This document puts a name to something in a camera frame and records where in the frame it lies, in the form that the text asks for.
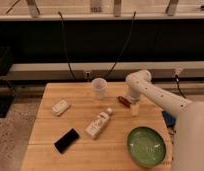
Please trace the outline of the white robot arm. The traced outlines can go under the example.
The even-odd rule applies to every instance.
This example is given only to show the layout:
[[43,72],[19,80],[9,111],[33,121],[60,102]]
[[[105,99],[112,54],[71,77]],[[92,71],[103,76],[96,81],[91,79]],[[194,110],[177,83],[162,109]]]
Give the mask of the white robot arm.
[[148,70],[129,74],[126,97],[146,96],[176,119],[171,171],[204,171],[204,102],[191,101],[151,83]]

